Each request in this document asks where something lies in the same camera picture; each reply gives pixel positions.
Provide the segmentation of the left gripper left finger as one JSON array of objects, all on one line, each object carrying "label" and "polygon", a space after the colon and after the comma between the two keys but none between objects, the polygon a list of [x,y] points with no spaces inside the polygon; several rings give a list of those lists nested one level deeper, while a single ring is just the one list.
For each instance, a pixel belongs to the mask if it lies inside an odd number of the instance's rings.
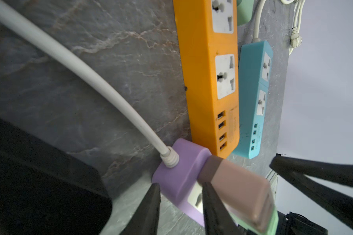
[{"label": "left gripper left finger", "polygon": [[121,235],[156,235],[159,223],[161,193],[158,183],[151,185]]}]

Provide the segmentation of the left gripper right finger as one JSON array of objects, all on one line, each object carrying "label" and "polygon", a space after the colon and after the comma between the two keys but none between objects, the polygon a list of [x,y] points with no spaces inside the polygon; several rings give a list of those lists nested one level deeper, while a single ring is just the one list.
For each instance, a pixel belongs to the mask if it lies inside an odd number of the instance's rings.
[{"label": "left gripper right finger", "polygon": [[206,235],[242,235],[210,182],[203,183]]}]

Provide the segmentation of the pink adapter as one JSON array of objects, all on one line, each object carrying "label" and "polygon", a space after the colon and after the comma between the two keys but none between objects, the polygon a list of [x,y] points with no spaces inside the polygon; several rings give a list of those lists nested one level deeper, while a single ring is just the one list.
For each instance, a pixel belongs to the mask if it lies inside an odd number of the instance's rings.
[{"label": "pink adapter", "polygon": [[210,182],[221,201],[238,218],[265,232],[274,210],[269,181],[227,159],[208,157],[197,181]]}]

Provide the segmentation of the purple power strip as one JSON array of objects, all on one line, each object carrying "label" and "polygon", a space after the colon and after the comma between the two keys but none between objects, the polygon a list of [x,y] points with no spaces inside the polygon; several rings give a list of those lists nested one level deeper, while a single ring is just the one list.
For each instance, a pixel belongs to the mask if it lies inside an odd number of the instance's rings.
[{"label": "purple power strip", "polygon": [[178,139],[172,149],[179,155],[179,162],[173,168],[161,164],[152,182],[159,184],[161,193],[173,205],[204,226],[201,184],[210,182],[226,206],[238,208],[239,194],[233,181],[233,163],[185,139]]}]

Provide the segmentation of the black power strip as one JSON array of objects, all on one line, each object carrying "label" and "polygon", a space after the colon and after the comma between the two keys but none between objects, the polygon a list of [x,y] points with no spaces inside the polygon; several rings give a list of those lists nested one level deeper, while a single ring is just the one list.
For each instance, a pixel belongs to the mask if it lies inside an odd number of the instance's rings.
[{"label": "black power strip", "polygon": [[95,168],[0,118],[0,235],[98,235],[111,212]]}]

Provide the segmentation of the teal power strip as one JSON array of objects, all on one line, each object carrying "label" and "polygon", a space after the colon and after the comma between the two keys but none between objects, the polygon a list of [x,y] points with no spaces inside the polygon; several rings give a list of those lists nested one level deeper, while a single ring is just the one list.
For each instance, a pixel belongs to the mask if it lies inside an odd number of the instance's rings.
[{"label": "teal power strip", "polygon": [[240,140],[233,154],[252,159],[259,155],[273,62],[267,41],[245,44],[239,58]]}]

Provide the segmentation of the orange power strip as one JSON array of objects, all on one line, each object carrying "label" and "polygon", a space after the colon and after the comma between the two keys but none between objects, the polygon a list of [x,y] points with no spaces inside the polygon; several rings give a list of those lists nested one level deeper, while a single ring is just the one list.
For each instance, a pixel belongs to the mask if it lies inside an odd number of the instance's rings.
[{"label": "orange power strip", "polygon": [[192,141],[227,158],[240,139],[236,1],[174,1]]}]

